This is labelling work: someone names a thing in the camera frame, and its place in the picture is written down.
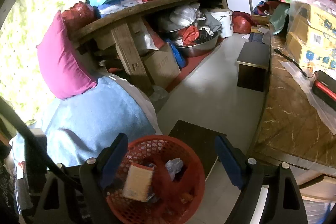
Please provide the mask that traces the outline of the white paper ball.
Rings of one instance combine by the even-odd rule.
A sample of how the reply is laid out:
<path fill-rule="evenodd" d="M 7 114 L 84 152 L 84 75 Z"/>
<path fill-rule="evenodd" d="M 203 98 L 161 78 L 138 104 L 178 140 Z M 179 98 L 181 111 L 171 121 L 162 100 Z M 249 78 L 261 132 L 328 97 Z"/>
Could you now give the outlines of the white paper ball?
<path fill-rule="evenodd" d="M 175 179 L 175 175 L 179 173 L 182 170 L 183 167 L 183 161 L 181 161 L 180 158 L 175 158 L 173 160 L 169 160 L 165 167 L 169 173 L 169 176 L 171 178 L 171 181 Z"/>

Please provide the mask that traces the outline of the red mesh plastic bag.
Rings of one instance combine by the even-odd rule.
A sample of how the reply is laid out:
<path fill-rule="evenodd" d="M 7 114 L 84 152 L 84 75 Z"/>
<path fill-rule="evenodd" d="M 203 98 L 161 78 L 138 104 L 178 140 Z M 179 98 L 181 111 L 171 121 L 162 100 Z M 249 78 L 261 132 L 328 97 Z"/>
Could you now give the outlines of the red mesh plastic bag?
<path fill-rule="evenodd" d="M 183 207 L 182 196 L 187 194 L 195 184 L 196 162 L 191 162 L 182 178 L 174 182 L 171 181 L 164 162 L 159 158 L 154 158 L 153 161 L 156 167 L 154 168 L 151 186 L 154 194 L 159 198 L 155 215 L 161 217 L 167 213 L 167 210 L 180 213 L 182 211 L 181 207 Z"/>

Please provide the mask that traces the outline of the blue blanket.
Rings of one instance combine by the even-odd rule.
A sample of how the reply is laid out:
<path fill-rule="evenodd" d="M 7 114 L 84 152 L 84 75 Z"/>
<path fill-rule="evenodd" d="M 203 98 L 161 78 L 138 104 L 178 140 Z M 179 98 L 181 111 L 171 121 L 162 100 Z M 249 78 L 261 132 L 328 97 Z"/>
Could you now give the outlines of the blue blanket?
<path fill-rule="evenodd" d="M 83 94 L 54 100 L 30 128 L 46 135 L 48 155 L 65 166 L 97 157 L 119 133 L 129 141 L 161 134 L 149 98 L 112 74 L 100 76 L 96 87 Z"/>

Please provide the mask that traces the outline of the black low stool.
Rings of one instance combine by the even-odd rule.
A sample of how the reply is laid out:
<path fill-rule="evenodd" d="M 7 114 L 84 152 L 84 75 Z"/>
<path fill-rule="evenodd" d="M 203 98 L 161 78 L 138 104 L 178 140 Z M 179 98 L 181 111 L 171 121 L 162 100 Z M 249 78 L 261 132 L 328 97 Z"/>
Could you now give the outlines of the black low stool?
<path fill-rule="evenodd" d="M 208 128 L 178 120 L 169 136 L 177 138 L 191 147 L 202 162 L 206 180 L 215 166 L 218 155 L 215 151 L 215 139 L 218 135 L 226 136 Z"/>

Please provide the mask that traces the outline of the marble top table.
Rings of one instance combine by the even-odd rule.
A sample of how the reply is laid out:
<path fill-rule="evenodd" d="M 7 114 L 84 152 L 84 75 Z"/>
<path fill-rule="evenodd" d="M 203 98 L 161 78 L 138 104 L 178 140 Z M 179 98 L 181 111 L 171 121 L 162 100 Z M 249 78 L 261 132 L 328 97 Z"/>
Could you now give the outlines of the marble top table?
<path fill-rule="evenodd" d="M 271 37 L 269 85 L 263 112 L 248 153 L 265 161 L 287 161 L 335 176 L 335 135 L 282 66 L 285 39 Z"/>

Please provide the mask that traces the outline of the pink pillow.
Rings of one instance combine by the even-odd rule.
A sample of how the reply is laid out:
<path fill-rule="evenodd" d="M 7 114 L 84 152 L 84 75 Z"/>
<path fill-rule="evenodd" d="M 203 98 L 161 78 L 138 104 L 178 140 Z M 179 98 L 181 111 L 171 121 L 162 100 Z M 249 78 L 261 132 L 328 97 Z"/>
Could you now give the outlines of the pink pillow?
<path fill-rule="evenodd" d="M 55 97 L 64 100 L 96 87 L 97 80 L 76 58 L 60 11 L 37 45 L 37 54 L 41 75 Z"/>

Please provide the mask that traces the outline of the red plastic waste basket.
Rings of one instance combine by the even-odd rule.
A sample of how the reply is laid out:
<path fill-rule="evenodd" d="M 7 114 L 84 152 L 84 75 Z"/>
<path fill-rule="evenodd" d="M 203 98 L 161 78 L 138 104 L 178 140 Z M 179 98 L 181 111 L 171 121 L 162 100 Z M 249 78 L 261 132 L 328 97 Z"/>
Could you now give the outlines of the red plastic waste basket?
<path fill-rule="evenodd" d="M 124 196 L 130 168 L 152 171 L 145 201 Z M 122 223 L 186 223 L 205 192 L 205 172 L 194 150 L 183 141 L 150 135 L 130 142 L 106 201 Z"/>

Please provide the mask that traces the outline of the black square stool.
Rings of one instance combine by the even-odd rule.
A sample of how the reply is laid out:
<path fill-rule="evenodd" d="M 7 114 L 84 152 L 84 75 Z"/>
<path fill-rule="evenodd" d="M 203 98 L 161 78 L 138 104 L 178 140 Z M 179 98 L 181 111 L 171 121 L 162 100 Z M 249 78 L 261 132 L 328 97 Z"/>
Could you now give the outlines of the black square stool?
<path fill-rule="evenodd" d="M 267 44 L 245 42 L 237 58 L 237 86 L 257 92 L 266 87 L 270 61 L 270 49 Z"/>

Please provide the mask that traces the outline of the red black telephone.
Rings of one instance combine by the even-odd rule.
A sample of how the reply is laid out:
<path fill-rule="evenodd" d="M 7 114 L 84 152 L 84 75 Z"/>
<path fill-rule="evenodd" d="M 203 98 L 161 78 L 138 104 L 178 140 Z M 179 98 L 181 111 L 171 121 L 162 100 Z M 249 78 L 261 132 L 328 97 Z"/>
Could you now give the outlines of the red black telephone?
<path fill-rule="evenodd" d="M 336 110 L 336 83 L 332 77 L 323 71 L 316 71 L 312 92 L 333 110 Z"/>

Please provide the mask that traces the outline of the brown cardboard box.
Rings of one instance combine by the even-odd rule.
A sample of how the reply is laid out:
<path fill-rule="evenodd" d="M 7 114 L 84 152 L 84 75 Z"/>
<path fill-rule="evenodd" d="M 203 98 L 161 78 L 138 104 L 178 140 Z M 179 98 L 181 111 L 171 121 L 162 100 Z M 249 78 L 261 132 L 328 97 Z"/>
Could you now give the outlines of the brown cardboard box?
<path fill-rule="evenodd" d="M 152 82 L 164 89 L 181 73 L 169 44 L 152 51 L 142 61 Z"/>

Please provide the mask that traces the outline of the metal basin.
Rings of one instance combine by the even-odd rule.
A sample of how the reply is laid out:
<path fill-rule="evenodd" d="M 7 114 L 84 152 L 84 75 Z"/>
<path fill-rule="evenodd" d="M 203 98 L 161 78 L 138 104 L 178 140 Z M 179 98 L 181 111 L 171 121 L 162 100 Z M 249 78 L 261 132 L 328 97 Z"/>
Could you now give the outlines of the metal basin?
<path fill-rule="evenodd" d="M 198 57 L 211 52 L 216 47 L 219 36 L 220 33 L 215 32 L 214 37 L 209 41 L 192 46 L 177 47 L 177 49 L 186 57 Z"/>

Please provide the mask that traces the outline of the yellow cardboard boxes stack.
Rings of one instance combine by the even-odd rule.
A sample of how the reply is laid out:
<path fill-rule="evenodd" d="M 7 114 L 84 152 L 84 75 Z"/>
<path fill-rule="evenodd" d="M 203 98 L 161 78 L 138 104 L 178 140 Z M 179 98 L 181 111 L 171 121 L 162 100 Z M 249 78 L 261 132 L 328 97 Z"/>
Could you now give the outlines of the yellow cardboard boxes stack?
<path fill-rule="evenodd" d="M 334 70 L 335 11 L 317 2 L 292 2 L 286 49 L 301 67 Z"/>

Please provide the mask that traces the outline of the red plastic bag on floor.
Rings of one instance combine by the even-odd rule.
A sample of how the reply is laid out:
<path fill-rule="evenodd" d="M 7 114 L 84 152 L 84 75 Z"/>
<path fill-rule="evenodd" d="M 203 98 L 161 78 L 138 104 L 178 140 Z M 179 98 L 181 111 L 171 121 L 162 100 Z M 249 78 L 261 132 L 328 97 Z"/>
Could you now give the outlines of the red plastic bag on floor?
<path fill-rule="evenodd" d="M 241 11 L 234 11 L 232 13 L 233 33 L 249 34 L 252 27 L 257 26 L 250 14 Z"/>

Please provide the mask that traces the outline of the wooden shelf table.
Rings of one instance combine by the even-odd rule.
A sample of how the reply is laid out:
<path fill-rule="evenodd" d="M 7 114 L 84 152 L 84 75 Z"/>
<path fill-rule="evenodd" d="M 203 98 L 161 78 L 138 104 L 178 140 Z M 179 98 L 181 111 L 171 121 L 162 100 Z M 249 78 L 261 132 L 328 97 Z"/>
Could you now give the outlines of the wooden shelf table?
<path fill-rule="evenodd" d="M 134 42 L 134 38 L 139 38 L 143 34 L 142 26 L 145 23 L 142 17 L 196 1 L 201 0 L 155 0 L 142 3 L 98 19 L 71 32 L 69 37 L 76 48 L 91 40 L 96 42 L 100 50 L 115 46 L 131 83 L 149 96 L 154 92 L 153 85 Z M 224 7 L 227 7 L 227 0 L 220 1 Z"/>

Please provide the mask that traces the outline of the white plastic bucket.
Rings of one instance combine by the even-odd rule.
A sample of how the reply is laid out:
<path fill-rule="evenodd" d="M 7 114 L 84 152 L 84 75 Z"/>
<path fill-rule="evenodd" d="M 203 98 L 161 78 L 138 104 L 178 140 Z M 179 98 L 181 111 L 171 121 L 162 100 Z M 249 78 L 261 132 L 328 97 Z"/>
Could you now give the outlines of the white plastic bucket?
<path fill-rule="evenodd" d="M 210 9 L 210 14 L 218 20 L 221 25 L 221 37 L 228 38 L 233 35 L 232 11 L 230 9 Z"/>

